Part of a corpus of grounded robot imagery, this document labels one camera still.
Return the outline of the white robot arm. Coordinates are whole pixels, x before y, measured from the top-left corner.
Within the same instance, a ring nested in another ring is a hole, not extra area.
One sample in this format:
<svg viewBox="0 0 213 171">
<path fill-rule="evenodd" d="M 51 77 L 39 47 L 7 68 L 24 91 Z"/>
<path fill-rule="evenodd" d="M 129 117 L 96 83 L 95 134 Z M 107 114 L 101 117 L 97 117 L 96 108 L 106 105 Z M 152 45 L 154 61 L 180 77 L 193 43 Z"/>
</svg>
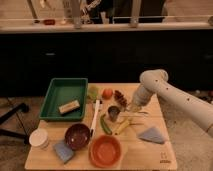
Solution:
<svg viewBox="0 0 213 171">
<path fill-rule="evenodd" d="M 163 69 L 147 70 L 140 75 L 140 85 L 134 91 L 130 109 L 134 112 L 146 106 L 157 94 L 184 111 L 191 120 L 213 137 L 213 105 L 192 96 L 168 83 Z"/>
</svg>

